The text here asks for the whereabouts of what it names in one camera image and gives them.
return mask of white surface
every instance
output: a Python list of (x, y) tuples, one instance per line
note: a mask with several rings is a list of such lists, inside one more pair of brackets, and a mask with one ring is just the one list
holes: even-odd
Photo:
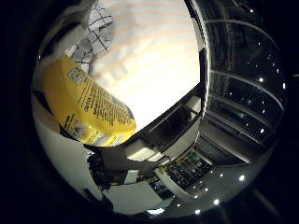
[(183, 0), (104, 0), (110, 50), (93, 60), (96, 82), (133, 111), (137, 131), (200, 81), (198, 46)]
[(186, 103), (186, 106), (199, 113), (201, 110), (201, 99), (197, 96), (192, 96)]
[(161, 154), (161, 152), (156, 152), (155, 155), (152, 157), (148, 158), (148, 161), (158, 161), (160, 158), (162, 158), (164, 155)]
[(146, 181), (112, 186), (103, 193), (112, 201), (114, 212), (125, 215), (144, 212), (162, 201)]
[(144, 161), (155, 154), (155, 151), (145, 147), (140, 139), (128, 145), (124, 151), (127, 159), (131, 161)]
[[(56, 170), (83, 197), (87, 198), (83, 189), (88, 189), (95, 198), (102, 200), (103, 195), (94, 184), (89, 171), (82, 143), (67, 139), (54, 132), (55, 125), (58, 126), (57, 122), (43, 109), (34, 96), (32, 105), (39, 139)], [(41, 116), (47, 119), (47, 126), (39, 119)]]
[(137, 180), (138, 172), (137, 170), (129, 170), (125, 177), (124, 184), (134, 184)]

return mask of label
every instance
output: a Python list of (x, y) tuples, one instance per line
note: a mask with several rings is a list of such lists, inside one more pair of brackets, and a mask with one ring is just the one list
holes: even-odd
[(54, 117), (82, 143), (114, 147), (135, 133), (128, 106), (96, 84), (66, 55), (46, 68), (43, 86)]

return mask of light fixture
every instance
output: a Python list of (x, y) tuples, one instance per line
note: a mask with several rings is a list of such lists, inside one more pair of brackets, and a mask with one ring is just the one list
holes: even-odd
[(164, 212), (163, 208), (148, 210), (148, 213), (151, 214), (151, 215), (160, 215), (163, 212)]
[(214, 203), (215, 205), (218, 205), (218, 204), (219, 204), (219, 199), (215, 199), (213, 203)]
[(241, 175), (241, 176), (239, 177), (239, 181), (243, 181), (243, 180), (245, 180), (245, 176), (244, 176), (244, 175)]

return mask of yellow bag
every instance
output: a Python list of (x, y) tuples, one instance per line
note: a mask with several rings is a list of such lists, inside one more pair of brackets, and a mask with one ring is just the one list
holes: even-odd
[(52, 114), (80, 142), (114, 147), (135, 133), (129, 107), (97, 85), (65, 54), (46, 67), (42, 85)]

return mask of yellow package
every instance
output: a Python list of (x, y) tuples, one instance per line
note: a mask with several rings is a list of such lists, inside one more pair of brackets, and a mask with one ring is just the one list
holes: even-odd
[(80, 142), (114, 147), (135, 133), (129, 107), (97, 85), (65, 54), (45, 69), (42, 84), (52, 114)]

